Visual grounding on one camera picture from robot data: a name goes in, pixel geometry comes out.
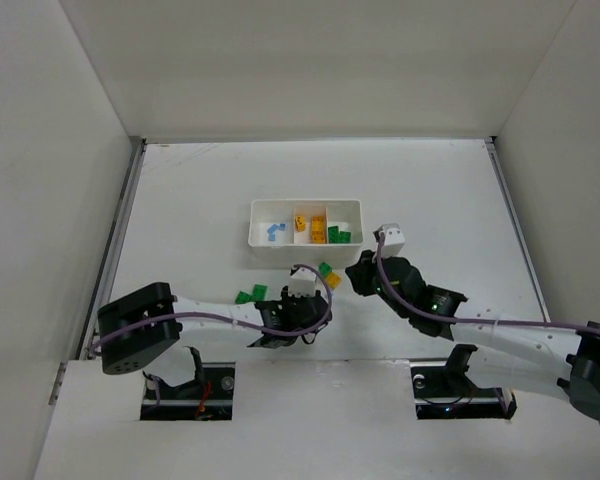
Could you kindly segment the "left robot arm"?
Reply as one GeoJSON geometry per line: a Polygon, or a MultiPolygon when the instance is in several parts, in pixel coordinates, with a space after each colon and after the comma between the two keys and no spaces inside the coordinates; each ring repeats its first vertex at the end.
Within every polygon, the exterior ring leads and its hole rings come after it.
{"type": "Polygon", "coordinates": [[[330,289],[294,296],[284,288],[277,300],[217,304],[178,298],[156,282],[99,309],[89,352],[107,375],[140,371],[175,387],[195,378],[202,351],[231,362],[242,347],[290,347],[326,327],[332,307],[330,289]]]}

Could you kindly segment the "small green lego brick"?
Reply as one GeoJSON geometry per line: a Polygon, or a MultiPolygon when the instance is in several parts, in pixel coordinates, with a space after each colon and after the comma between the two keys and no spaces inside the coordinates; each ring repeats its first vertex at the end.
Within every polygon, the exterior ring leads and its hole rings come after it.
{"type": "Polygon", "coordinates": [[[338,239],[341,244],[349,244],[351,242],[351,233],[348,231],[340,231],[338,239]]]}

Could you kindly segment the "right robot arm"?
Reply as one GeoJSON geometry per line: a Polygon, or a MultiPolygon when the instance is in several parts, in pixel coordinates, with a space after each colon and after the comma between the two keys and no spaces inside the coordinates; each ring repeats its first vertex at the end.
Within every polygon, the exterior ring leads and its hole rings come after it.
{"type": "Polygon", "coordinates": [[[466,296],[426,283],[407,259],[371,250],[346,267],[354,292],[377,296],[419,333],[453,343],[443,372],[468,395],[491,387],[552,397],[600,422],[600,324],[465,319],[466,296]]]}

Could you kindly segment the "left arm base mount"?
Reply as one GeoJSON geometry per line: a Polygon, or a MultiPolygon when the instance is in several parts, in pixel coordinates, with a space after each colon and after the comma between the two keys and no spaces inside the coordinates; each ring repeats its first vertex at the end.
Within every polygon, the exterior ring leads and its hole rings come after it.
{"type": "Polygon", "coordinates": [[[192,380],[172,387],[155,375],[144,373],[141,421],[230,421],[236,368],[234,363],[203,362],[191,348],[192,380]]]}

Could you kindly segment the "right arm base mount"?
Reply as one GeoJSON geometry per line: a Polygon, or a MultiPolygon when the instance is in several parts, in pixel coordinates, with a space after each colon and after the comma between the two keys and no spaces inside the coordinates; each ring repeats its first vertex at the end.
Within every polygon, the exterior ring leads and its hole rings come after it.
{"type": "Polygon", "coordinates": [[[411,364],[415,412],[419,420],[511,420],[517,411],[515,395],[501,387],[481,388],[467,374],[469,359],[478,348],[456,345],[446,360],[411,364]]]}

